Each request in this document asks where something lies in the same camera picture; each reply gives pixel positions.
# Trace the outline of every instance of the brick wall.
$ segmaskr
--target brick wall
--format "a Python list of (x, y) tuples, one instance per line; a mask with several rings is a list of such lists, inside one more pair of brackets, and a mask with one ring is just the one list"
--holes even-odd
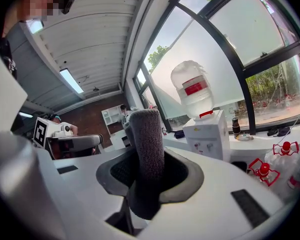
[[(126, 97), (123, 94), (101, 99), (87, 105), (78, 107), (67, 113), (60, 115), (63, 122), (78, 127), (78, 135), (102, 134), (104, 148), (112, 145), (110, 135), (107, 130), (102, 110), (125, 104), (129, 107)], [(120, 123), (114, 123), (110, 127), (110, 132), (117, 132), (122, 129)]]

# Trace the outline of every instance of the red bottle cap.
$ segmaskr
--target red bottle cap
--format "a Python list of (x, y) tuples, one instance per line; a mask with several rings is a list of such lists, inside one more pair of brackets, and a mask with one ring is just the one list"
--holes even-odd
[(268, 163), (264, 162), (261, 165), (259, 172), (260, 172), (261, 176), (264, 177), (264, 176), (267, 176), (269, 170), (270, 170), (270, 165)]
[(282, 145), (282, 149), (281, 149), (282, 153), (287, 153), (287, 152), (289, 152), (289, 151), (290, 151), (290, 147), (291, 147), (290, 142), (285, 141), (285, 142), (283, 143), (283, 145)]

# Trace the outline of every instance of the window frame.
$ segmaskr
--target window frame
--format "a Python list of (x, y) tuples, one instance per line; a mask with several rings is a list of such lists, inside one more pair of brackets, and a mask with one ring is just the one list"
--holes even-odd
[(292, 44), (289, 44), (288, 46), (280, 48), (272, 53), (269, 53), (266, 56), (261, 57), (258, 60), (253, 61), (245, 66), (242, 64), (235, 49), (227, 41), (224, 35), (209, 21), (209, 19), (215, 13), (217, 13), (219, 9), (221, 9), (231, 0), (211, 0), (198, 13), (193, 12), (183, 4), (179, 3), (179, 1), (180, 0), (169, 0), (169, 4), (166, 10), (164, 11), (164, 13), (162, 14), (158, 24), (154, 28), (150, 36), (150, 39), (145, 47), (145, 50), (140, 58), (139, 67), (142, 70), (145, 78), (145, 83), (142, 86), (142, 88), (138, 87), (138, 84), (140, 84), (138, 83), (138, 78), (137, 78), (137, 73), (139, 73), (139, 70), (137, 70), (133, 79), (141, 99), (142, 99), (141, 97), (142, 93), (146, 90), (147, 87), (149, 87), (151, 94), (157, 104), (158, 110), (160, 112), (160, 115), (166, 127), (166, 130), (168, 132), (175, 131), (172, 130), (169, 120), (165, 119), (163, 109), (160, 105), (160, 102), (154, 90), (154, 85), (152, 83), (152, 80), (149, 78), (150, 76), (149, 72), (146, 66), (144, 65), (143, 61), (146, 59), (148, 51), (151, 48), (158, 33), (160, 32), (162, 26), (165, 24), (166, 19), (169, 17), (170, 13), (173, 11), (175, 7), (178, 7), (179, 9), (187, 13), (189, 16), (191, 16), (213, 37), (213, 39), (218, 43), (218, 45), (226, 55), (227, 59), (229, 60), (230, 64), (232, 65), (232, 68), (238, 78), (239, 84), (242, 89), (242, 93), (246, 104), (247, 114), (248, 114), (249, 126), (243, 127), (242, 131), (245, 133), (250, 133), (251, 135), (255, 135), (256, 132), (268, 131), (273, 126), (277, 126), (277, 127), (292, 126), (295, 123), (298, 116), (287, 118), (281, 121), (274, 121), (271, 123), (256, 125), (253, 102), (252, 102), (248, 84), (246, 82), (247, 78), (254, 76), (258, 73), (261, 73), (263, 71), (266, 71), (269, 68), (278, 65), (279, 63), (284, 62), (292, 58), (293, 56), (300, 54), (300, 22), (298, 21), (298, 18), (294, 17), (294, 15), (291, 15), (289, 11), (285, 8), (285, 6), (282, 3), (283, 0), (269, 0), (269, 1), (271, 1), (271, 4), (275, 6), (276, 11), (280, 14), (282, 18), (284, 18), (285, 22), (287, 22), (290, 25), (291, 29), (293, 30), (293, 33), (297, 37), (297, 41)]

